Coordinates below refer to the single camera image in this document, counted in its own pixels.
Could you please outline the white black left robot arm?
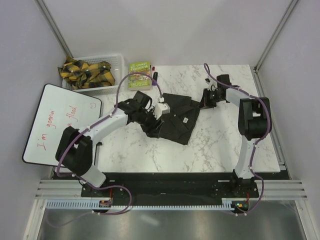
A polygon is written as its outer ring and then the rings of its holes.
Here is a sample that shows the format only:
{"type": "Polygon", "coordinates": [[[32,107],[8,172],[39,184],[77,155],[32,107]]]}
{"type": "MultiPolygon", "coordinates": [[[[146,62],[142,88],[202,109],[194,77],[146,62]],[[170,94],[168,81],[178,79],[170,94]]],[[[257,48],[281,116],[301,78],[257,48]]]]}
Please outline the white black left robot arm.
{"type": "Polygon", "coordinates": [[[94,151],[101,140],[130,123],[140,125],[149,138],[159,138],[163,125],[162,115],[170,108],[161,98],[155,105],[145,93],[138,91],[133,98],[117,101],[114,109],[96,122],[83,128],[68,126],[62,133],[55,159],[56,175],[60,178],[73,176],[84,181],[99,197],[110,191],[107,176],[93,163],[94,151]]]}

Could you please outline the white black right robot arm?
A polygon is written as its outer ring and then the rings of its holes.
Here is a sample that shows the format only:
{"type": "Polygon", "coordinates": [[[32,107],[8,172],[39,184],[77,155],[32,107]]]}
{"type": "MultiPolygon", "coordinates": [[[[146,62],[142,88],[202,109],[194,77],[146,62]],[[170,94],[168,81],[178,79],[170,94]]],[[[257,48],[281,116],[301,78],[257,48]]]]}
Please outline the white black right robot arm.
{"type": "Polygon", "coordinates": [[[272,130],[270,100],[267,97],[251,96],[239,86],[232,85],[228,74],[219,75],[216,79],[206,78],[205,82],[208,86],[203,89],[199,109],[213,109],[219,102],[232,103],[238,107],[240,154],[230,181],[222,183],[222,189],[230,192],[232,197],[258,197],[253,161],[257,144],[272,130]]]}

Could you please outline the dark striped long sleeve shirt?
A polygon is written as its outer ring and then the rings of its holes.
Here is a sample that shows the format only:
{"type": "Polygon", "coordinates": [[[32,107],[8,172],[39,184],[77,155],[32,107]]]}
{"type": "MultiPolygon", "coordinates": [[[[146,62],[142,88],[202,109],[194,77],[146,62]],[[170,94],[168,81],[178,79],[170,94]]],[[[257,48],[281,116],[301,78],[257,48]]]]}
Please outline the dark striped long sleeve shirt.
{"type": "Polygon", "coordinates": [[[170,112],[161,116],[161,126],[148,136],[187,145],[200,114],[200,103],[185,95],[164,93],[163,97],[170,112]]]}

